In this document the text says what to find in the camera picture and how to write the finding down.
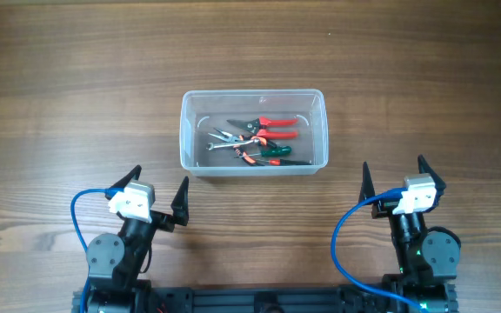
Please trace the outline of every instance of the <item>green screwdriver handle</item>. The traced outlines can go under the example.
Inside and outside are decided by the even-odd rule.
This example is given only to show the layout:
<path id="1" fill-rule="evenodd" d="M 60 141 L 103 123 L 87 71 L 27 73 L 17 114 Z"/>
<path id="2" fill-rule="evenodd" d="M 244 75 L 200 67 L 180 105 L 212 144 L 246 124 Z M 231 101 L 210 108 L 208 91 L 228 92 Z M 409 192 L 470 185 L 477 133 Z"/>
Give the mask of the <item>green screwdriver handle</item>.
<path id="1" fill-rule="evenodd" d="M 291 147 L 285 146 L 285 147 L 278 147 L 272 150 L 261 151 L 260 155 L 262 157 L 280 157 L 280 156 L 287 156 L 290 153 L 291 153 Z"/>

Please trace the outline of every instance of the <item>wood grain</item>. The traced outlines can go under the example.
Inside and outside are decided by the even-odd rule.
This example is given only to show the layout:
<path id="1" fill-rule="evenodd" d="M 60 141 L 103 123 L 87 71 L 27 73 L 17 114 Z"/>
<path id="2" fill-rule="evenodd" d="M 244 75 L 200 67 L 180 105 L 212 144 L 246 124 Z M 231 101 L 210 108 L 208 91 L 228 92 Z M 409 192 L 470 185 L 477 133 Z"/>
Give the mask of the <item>wood grain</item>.
<path id="1" fill-rule="evenodd" d="M 429 225 L 464 242 L 462 312 L 501 312 L 501 3 L 221 2 L 0 6 L 0 312 L 67 312 L 86 276 L 71 198 L 135 164 L 167 210 L 187 173 L 188 90 L 316 88 L 330 162 L 314 176 L 190 180 L 190 224 L 153 242 L 156 286 L 332 285 L 361 162 L 377 190 L 423 153 L 448 183 Z M 116 232 L 77 208 L 87 240 Z M 338 254 L 397 271 L 387 221 L 357 213 Z"/>

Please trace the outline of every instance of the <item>wooden surface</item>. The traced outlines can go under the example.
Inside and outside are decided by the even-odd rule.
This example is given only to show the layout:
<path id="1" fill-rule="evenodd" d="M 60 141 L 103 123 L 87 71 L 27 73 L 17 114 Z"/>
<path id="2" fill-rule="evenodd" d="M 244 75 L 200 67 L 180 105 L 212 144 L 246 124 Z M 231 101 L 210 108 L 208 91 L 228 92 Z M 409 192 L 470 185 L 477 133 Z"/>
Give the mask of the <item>wooden surface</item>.
<path id="1" fill-rule="evenodd" d="M 168 210 L 187 175 L 188 90 L 316 88 L 330 162 L 314 176 L 190 179 L 190 224 L 157 233 L 156 286 L 334 285 L 338 218 L 361 163 L 377 190 L 423 153 L 448 183 L 429 225 L 464 243 L 461 312 L 501 312 L 501 4 L 223 2 L 0 6 L 0 312 L 67 312 L 87 265 L 71 198 L 135 164 Z M 87 241 L 117 232 L 101 197 Z M 361 210 L 338 254 L 367 282 L 397 272 L 385 220 Z"/>

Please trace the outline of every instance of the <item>plastic bin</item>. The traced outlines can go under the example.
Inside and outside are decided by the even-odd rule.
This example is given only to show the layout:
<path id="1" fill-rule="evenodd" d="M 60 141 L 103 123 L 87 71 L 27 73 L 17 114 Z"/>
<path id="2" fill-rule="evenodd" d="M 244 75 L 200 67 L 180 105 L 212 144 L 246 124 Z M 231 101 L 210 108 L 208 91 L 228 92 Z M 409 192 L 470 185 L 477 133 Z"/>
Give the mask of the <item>plastic bin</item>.
<path id="1" fill-rule="evenodd" d="M 231 148 L 212 151 L 206 149 L 208 143 L 221 143 L 219 139 L 208 135 L 217 134 L 214 127 L 236 136 L 250 135 L 227 123 L 227 119 L 250 121 L 259 117 L 297 117 L 298 122 L 293 126 L 269 130 L 297 130 L 297 138 L 274 140 L 278 145 L 289 145 L 292 148 L 288 156 L 280 158 L 308 161 L 311 165 L 249 166 L 242 159 L 235 158 L 235 151 Z M 319 90 L 189 91 L 183 97 L 179 148 L 181 164 L 194 176 L 314 174 L 328 163 L 328 120 L 324 96 Z M 249 154 L 259 152 L 253 144 L 244 148 Z"/>

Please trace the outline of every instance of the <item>robotic arm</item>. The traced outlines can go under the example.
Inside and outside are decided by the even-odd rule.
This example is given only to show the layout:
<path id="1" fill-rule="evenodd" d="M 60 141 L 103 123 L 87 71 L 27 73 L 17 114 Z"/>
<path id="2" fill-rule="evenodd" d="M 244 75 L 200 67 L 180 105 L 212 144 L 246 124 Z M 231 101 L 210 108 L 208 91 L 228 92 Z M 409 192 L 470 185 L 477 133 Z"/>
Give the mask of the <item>robotic arm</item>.
<path id="1" fill-rule="evenodd" d="M 430 313 L 458 312 L 455 287 L 461 242 L 443 227 L 427 228 L 423 214 L 434 210 L 444 194 L 445 182 L 423 156 L 418 157 L 419 175 L 405 178 L 401 198 L 383 199 L 372 205 L 372 218 L 388 218 L 400 274 L 386 274 L 373 287 L 420 303 Z M 88 246 L 90 288 L 84 297 L 73 296 L 73 313 L 84 301 L 89 313 L 417 313 L 418 310 L 354 285 L 317 289 L 193 290 L 151 288 L 150 281 L 137 279 L 144 259 L 151 261 L 151 241 L 157 230 L 172 232 L 189 221 L 186 177 L 171 208 L 173 214 L 150 209 L 154 187 L 138 181 L 137 166 L 115 183 L 122 192 L 106 194 L 110 211 L 124 220 L 114 234 L 102 234 Z M 359 202 L 375 196 L 367 163 Z"/>

